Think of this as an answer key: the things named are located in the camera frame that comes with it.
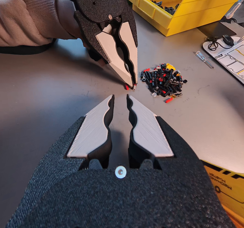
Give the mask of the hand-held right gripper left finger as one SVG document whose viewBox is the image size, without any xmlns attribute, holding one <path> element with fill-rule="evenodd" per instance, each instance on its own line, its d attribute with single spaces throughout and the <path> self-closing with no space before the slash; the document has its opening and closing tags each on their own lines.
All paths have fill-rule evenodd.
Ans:
<svg viewBox="0 0 244 228">
<path fill-rule="evenodd" d="M 113 119 L 114 95 L 108 96 L 90 110 L 71 143 L 67 157 L 85 158 L 88 162 L 98 159 L 101 164 L 109 163 L 112 151 L 109 125 Z"/>
</svg>

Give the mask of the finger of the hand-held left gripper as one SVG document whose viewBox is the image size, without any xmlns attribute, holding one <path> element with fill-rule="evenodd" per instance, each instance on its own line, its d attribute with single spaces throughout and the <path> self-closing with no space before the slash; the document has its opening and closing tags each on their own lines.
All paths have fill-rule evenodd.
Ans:
<svg viewBox="0 0 244 228">
<path fill-rule="evenodd" d="M 131 75 L 126 70 L 124 61 L 117 53 L 116 43 L 113 36 L 106 32 L 101 32 L 96 35 L 96 39 L 109 60 L 109 67 L 111 70 L 116 73 L 122 81 L 127 83 L 130 87 L 133 87 Z"/>
<path fill-rule="evenodd" d="M 119 29 L 119 38 L 122 44 L 124 61 L 128 65 L 129 73 L 133 85 L 138 83 L 138 53 L 129 22 L 121 24 Z"/>
</svg>

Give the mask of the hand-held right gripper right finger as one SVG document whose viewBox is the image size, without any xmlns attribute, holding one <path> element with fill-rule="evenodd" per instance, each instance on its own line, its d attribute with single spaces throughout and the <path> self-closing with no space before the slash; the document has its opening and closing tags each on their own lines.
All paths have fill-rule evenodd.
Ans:
<svg viewBox="0 0 244 228">
<path fill-rule="evenodd" d="M 157 121 L 157 115 L 127 94 L 130 132 L 129 155 L 138 163 L 145 159 L 173 157 L 174 153 Z"/>
</svg>

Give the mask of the pile of small connector pins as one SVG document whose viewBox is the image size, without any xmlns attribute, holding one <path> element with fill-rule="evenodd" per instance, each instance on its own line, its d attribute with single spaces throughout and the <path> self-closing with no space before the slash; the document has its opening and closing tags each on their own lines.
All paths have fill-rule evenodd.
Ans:
<svg viewBox="0 0 244 228">
<path fill-rule="evenodd" d="M 156 92 L 157 96 L 174 99 L 182 96 L 182 87 L 188 82 L 170 63 L 162 63 L 149 72 L 142 71 L 140 79 L 148 86 L 151 95 Z"/>
</svg>

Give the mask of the yellow toy robot model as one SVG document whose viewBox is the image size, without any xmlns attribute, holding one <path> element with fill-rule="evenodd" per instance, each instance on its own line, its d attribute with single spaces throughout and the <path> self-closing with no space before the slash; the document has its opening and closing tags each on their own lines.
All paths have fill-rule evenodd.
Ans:
<svg viewBox="0 0 244 228">
<path fill-rule="evenodd" d="M 236 227 L 244 227 L 244 174 L 202 163 L 228 216 Z"/>
</svg>

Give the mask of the person's left forearm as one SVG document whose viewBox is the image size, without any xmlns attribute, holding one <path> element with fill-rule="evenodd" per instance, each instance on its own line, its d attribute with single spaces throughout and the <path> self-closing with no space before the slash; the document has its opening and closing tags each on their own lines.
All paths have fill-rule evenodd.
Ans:
<svg viewBox="0 0 244 228">
<path fill-rule="evenodd" d="M 0 46 L 40 46 L 70 39 L 57 14 L 57 0 L 0 0 Z"/>
</svg>

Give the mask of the person's left hand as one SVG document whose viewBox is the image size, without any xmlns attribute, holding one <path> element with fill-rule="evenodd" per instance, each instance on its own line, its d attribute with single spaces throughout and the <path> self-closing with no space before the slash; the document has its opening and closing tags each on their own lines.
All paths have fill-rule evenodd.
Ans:
<svg viewBox="0 0 244 228">
<path fill-rule="evenodd" d="M 77 39 L 80 38 L 83 46 L 89 50 L 89 46 L 85 43 L 81 36 L 81 31 L 78 23 L 74 19 L 74 6 L 70 0 L 56 0 L 56 11 L 64 31 L 58 36 L 60 39 Z"/>
</svg>

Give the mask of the heap of dark connector pieces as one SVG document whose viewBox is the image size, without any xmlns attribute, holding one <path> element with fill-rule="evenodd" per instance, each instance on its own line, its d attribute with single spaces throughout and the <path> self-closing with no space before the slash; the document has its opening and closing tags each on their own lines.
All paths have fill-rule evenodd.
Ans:
<svg viewBox="0 0 244 228">
<path fill-rule="evenodd" d="M 163 10 L 165 10 L 166 12 L 168 12 L 169 14 L 171 14 L 171 15 L 174 15 L 174 14 L 175 14 L 175 12 L 176 12 L 178 6 L 180 5 L 180 4 L 177 4 L 175 7 L 167 7 L 167 6 L 163 7 L 163 6 L 162 6 L 162 1 L 160 1 L 160 2 L 156 2 L 156 1 L 153 1 L 153 0 L 152 0 L 152 2 L 153 2 L 154 4 L 156 4 L 158 7 L 162 8 Z"/>
</svg>

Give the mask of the yellow plastic storage bin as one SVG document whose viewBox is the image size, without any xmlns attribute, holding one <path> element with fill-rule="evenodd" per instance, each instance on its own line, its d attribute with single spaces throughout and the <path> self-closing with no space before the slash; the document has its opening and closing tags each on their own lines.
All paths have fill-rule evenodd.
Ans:
<svg viewBox="0 0 244 228">
<path fill-rule="evenodd" d="M 133 10 L 163 35 L 170 36 L 219 21 L 238 0 L 153 0 L 162 6 L 175 7 L 174 15 L 158 7 L 152 0 L 129 0 Z"/>
</svg>

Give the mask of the sticker sheet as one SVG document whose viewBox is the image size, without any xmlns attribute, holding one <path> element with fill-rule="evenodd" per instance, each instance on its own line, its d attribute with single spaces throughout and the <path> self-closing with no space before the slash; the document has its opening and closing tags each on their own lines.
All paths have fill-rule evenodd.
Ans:
<svg viewBox="0 0 244 228">
<path fill-rule="evenodd" d="M 244 41 L 215 56 L 215 59 L 244 83 Z"/>
</svg>

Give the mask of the clear-handled small screwdriver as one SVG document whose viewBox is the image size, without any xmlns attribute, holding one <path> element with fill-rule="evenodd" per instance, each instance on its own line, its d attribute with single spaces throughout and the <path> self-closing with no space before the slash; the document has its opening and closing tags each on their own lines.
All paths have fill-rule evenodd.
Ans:
<svg viewBox="0 0 244 228">
<path fill-rule="evenodd" d="M 195 55 L 196 55 L 198 58 L 200 58 L 200 60 L 203 61 L 206 65 L 208 65 L 210 68 L 214 69 L 214 66 L 212 66 L 212 65 L 208 62 L 207 58 L 206 58 L 200 51 L 197 51 L 197 52 L 195 53 Z"/>
</svg>

